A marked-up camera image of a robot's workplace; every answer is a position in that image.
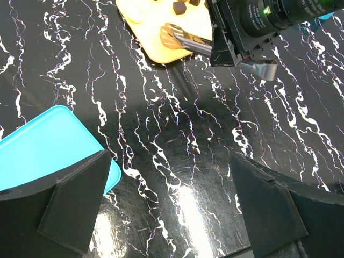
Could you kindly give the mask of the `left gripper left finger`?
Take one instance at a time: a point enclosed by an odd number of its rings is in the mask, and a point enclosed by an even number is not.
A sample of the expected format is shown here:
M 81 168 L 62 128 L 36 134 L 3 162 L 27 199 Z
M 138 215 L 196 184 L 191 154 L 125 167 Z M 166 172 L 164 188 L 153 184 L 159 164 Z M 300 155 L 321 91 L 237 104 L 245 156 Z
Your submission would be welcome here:
M 87 254 L 110 171 L 101 150 L 37 180 L 1 191 L 1 257 Z

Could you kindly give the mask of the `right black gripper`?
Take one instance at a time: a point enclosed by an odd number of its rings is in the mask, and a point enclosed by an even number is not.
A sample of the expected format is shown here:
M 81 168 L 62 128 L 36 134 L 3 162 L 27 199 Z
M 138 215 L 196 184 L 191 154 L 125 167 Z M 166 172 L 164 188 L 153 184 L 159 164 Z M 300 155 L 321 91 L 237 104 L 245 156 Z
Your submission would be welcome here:
M 212 66 L 237 66 L 280 32 L 343 9 L 343 1 L 208 1 Z

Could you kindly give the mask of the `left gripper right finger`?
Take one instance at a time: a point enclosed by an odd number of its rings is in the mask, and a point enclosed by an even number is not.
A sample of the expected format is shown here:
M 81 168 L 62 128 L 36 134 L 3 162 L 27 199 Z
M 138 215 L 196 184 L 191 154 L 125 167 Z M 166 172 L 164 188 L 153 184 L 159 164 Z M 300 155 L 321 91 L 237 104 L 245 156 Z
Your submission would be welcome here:
M 269 169 L 241 154 L 230 169 L 252 257 L 343 257 L 343 195 Z

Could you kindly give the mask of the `metal tongs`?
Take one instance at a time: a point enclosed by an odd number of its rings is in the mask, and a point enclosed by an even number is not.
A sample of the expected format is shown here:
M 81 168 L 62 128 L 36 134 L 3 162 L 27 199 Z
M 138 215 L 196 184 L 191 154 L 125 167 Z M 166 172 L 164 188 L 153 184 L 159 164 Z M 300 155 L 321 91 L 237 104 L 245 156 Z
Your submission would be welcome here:
M 186 32 L 181 27 L 166 23 L 160 28 L 160 39 L 164 47 L 177 50 L 183 49 L 208 57 L 213 67 L 235 67 L 246 70 L 265 81 L 275 79 L 278 63 L 275 60 L 252 59 L 250 57 L 234 59 L 232 51 L 223 48 L 215 51 L 213 42 Z

